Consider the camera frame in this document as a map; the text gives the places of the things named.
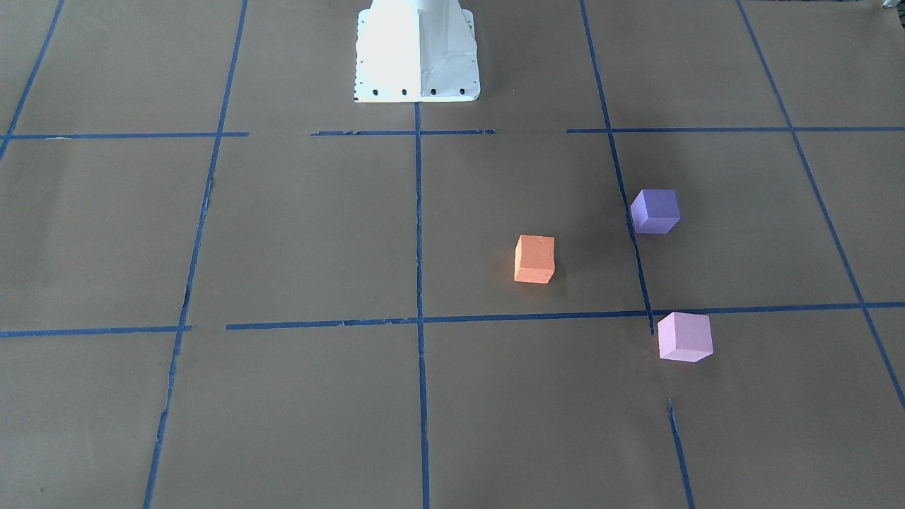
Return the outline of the orange foam cube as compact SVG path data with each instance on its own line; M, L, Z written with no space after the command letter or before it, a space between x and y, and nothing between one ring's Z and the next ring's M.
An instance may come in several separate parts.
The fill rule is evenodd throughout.
M515 248L513 280L547 284L555 274L555 238L520 235Z

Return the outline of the purple foam cube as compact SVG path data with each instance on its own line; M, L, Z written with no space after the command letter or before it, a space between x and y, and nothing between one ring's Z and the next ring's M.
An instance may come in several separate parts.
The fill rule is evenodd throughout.
M630 205L636 234L668 234L682 219L674 189L644 188Z

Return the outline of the pink foam cube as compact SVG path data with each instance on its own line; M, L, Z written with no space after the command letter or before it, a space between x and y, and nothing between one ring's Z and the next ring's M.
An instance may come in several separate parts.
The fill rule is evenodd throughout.
M672 312L656 324L662 360L697 362L714 354L711 319L707 315Z

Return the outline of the white pedestal column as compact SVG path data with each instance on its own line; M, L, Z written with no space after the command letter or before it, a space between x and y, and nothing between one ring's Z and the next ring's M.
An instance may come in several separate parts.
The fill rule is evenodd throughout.
M355 103L481 96L472 11L458 1L373 1L356 21Z

